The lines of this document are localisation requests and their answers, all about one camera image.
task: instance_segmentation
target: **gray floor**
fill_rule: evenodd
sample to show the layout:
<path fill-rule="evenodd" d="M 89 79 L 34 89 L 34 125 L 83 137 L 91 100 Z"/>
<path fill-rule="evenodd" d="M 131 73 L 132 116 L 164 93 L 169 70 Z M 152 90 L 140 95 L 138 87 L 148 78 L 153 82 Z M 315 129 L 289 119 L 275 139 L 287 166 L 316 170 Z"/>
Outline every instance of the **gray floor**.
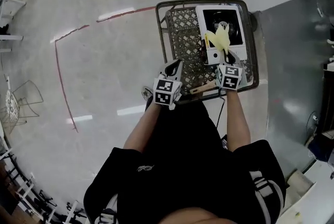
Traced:
<path fill-rule="evenodd" d="M 303 170 L 314 160 L 303 145 L 309 134 L 306 122 L 320 112 L 322 63 L 332 54 L 327 45 L 328 0 L 293 0 L 260 14 L 268 64 L 269 140 L 285 176 Z"/>
<path fill-rule="evenodd" d="M 33 109 L 40 117 L 14 128 L 8 136 L 24 174 L 34 175 L 35 189 L 43 189 L 66 213 L 66 202 L 82 200 L 113 147 L 122 147 L 145 108 L 143 85 L 151 86 L 163 64 L 154 9 L 97 22 L 106 15 L 155 6 L 168 0 L 27 0 L 10 23 L 10 33 L 22 41 L 3 41 L 3 73 L 14 88 L 32 80 L 44 102 Z M 73 30 L 89 25 L 57 41 Z M 255 34 L 261 85 L 240 94 L 252 141 L 265 138 L 268 84 L 263 35 Z M 74 130 L 64 99 L 62 75 Z M 7 84 L 0 78 L 4 102 Z M 17 93 L 29 102 L 37 101 L 31 85 Z M 216 123 L 220 100 L 206 101 Z M 226 134 L 226 106 L 218 131 Z"/>

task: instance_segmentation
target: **white stripe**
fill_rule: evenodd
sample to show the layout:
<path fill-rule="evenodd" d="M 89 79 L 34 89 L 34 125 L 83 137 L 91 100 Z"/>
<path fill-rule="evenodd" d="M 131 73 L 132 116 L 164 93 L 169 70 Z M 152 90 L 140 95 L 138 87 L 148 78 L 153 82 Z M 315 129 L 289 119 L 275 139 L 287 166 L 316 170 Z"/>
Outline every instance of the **white stripe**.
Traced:
<path fill-rule="evenodd" d="M 259 85 L 264 85 L 264 84 L 268 84 L 268 80 L 266 80 L 266 79 L 260 79 L 259 80 Z"/>
<path fill-rule="evenodd" d="M 67 30 L 65 30 L 65 31 L 59 32 L 58 34 L 56 34 L 56 35 L 53 37 L 53 39 L 50 40 L 50 44 L 53 43 L 53 42 L 55 42 L 57 39 L 59 39 L 59 38 L 65 36 L 65 35 L 71 33 L 71 32 L 74 31 L 74 30 L 75 30 L 75 28 L 71 28 L 71 29 L 67 29 Z"/>
<path fill-rule="evenodd" d="M 256 181 L 256 182 L 254 182 L 254 183 L 255 183 L 255 185 L 256 185 L 256 184 L 260 183 L 260 182 L 263 181 L 263 180 L 265 180 L 265 178 L 262 178 L 262 179 L 260 179 L 259 181 Z"/>
<path fill-rule="evenodd" d="M 260 182 L 259 184 L 256 184 L 257 188 L 262 187 L 263 185 L 267 184 L 267 181 Z"/>
<path fill-rule="evenodd" d="M 131 8 L 126 8 L 126 9 L 120 9 L 120 10 L 112 11 L 110 13 L 101 14 L 99 16 L 99 21 L 108 19 L 108 18 L 110 18 L 112 16 L 115 16 L 115 15 L 118 15 L 118 14 L 128 13 L 129 11 L 134 11 L 134 10 L 135 10 L 135 8 L 131 7 Z"/>
<path fill-rule="evenodd" d="M 283 209 L 283 206 L 284 206 L 284 199 L 283 199 L 283 194 L 282 194 L 282 191 L 281 191 L 281 188 L 279 188 L 279 186 L 276 184 L 276 182 L 272 181 L 272 180 L 268 180 L 269 183 L 271 183 L 275 190 L 277 191 L 277 194 L 278 194 L 278 197 L 280 198 L 280 203 L 281 203 L 281 210 Z"/>
<path fill-rule="evenodd" d="M 262 173 L 260 171 L 250 171 L 249 173 L 252 177 L 252 180 L 255 180 L 256 178 L 262 178 Z"/>
<path fill-rule="evenodd" d="M 263 187 L 261 190 L 259 190 L 259 192 L 263 198 L 269 196 L 270 194 L 273 194 L 273 191 L 269 185 Z"/>
<path fill-rule="evenodd" d="M 117 110 L 117 115 L 128 115 L 128 114 L 134 114 L 134 113 L 144 113 L 146 108 L 146 104 L 129 107 L 125 109 Z"/>
<path fill-rule="evenodd" d="M 267 208 L 267 205 L 265 201 L 263 200 L 263 197 L 259 192 L 255 191 L 255 196 L 257 200 L 259 201 L 260 207 L 262 208 L 263 215 L 265 217 L 266 224 L 271 224 L 270 214 Z"/>
<path fill-rule="evenodd" d="M 80 121 L 86 121 L 86 120 L 92 120 L 93 116 L 92 115 L 83 115 L 83 116 L 78 116 L 74 117 L 73 120 L 74 122 L 80 122 Z M 67 124 L 73 124 L 73 121 L 71 118 L 66 119 Z"/>

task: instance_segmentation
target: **black t-shirt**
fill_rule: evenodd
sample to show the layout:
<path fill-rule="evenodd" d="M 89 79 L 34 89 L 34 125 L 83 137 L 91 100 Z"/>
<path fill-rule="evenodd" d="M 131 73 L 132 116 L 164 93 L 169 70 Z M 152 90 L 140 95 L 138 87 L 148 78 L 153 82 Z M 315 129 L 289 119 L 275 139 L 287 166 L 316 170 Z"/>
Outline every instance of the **black t-shirt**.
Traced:
<path fill-rule="evenodd" d="M 202 111 L 202 107 L 188 109 Z M 207 113 L 201 112 L 200 118 L 184 113 L 161 113 L 144 153 L 112 150 L 85 194 L 91 223 L 115 194 L 120 224 L 159 223 L 168 214 L 188 207 L 205 209 L 238 224 L 265 223 L 249 172 L 260 171 L 266 180 L 273 180 L 285 197 L 284 177 L 269 144 L 261 140 L 230 152 L 222 147 Z M 180 124 L 180 117 L 183 121 L 195 118 L 193 126 L 200 119 L 200 125 L 166 126 L 173 121 Z M 269 206 L 272 222 L 280 211 L 275 196 Z"/>

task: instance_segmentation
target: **metal rack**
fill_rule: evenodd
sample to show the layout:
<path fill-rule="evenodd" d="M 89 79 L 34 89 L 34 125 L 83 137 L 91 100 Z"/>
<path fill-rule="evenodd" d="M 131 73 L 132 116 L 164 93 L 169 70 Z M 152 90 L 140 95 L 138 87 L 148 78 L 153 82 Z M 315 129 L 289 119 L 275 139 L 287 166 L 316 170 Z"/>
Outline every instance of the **metal rack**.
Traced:
<path fill-rule="evenodd" d="M 209 100 L 226 93 L 218 88 L 191 95 L 189 90 L 214 80 L 217 65 L 205 65 L 206 50 L 201 40 L 195 7 L 200 4 L 235 5 L 240 12 L 244 28 L 247 60 L 243 61 L 247 86 L 238 91 L 256 88 L 259 84 L 258 65 L 254 37 L 247 6 L 238 0 L 180 0 L 161 2 L 156 6 L 156 16 L 165 63 L 180 58 L 183 61 L 181 82 L 182 97 L 178 104 Z M 170 50 L 165 45 L 170 43 Z"/>

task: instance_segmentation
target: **wire chair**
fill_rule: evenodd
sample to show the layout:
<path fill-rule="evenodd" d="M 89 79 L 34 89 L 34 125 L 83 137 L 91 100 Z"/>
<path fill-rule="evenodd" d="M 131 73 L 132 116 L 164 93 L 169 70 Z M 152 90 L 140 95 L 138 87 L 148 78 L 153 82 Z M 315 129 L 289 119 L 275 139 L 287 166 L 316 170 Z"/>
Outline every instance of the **wire chair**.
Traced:
<path fill-rule="evenodd" d="M 23 119 L 26 119 L 26 118 L 29 118 L 29 117 L 39 117 L 39 114 L 37 114 L 31 108 L 31 105 L 32 104 L 37 104 L 37 103 L 42 103 L 42 102 L 44 102 L 44 100 L 43 100 L 43 97 L 42 97 L 38 87 L 31 80 L 28 80 L 28 81 L 24 82 L 21 86 L 19 86 L 14 91 L 11 91 L 9 76 L 7 77 L 7 83 L 8 83 L 8 90 L 7 90 L 7 93 L 6 93 L 6 101 L 5 101 L 5 106 L 0 109 L 0 121 L 1 121 L 3 129 L 4 129 L 4 133 L 6 135 L 9 135 L 13 131 L 15 126 L 24 125 L 24 124 L 27 123 L 27 120 L 23 120 Z M 29 103 L 27 101 L 26 97 L 18 99 L 15 96 L 15 92 L 17 90 L 19 90 L 20 88 L 22 88 L 27 83 L 31 83 L 31 84 L 34 85 L 34 87 L 38 91 L 38 94 L 41 98 L 41 101 Z M 21 108 L 23 106 L 28 106 L 28 108 L 30 109 L 30 111 L 32 113 L 30 115 L 22 115 Z"/>

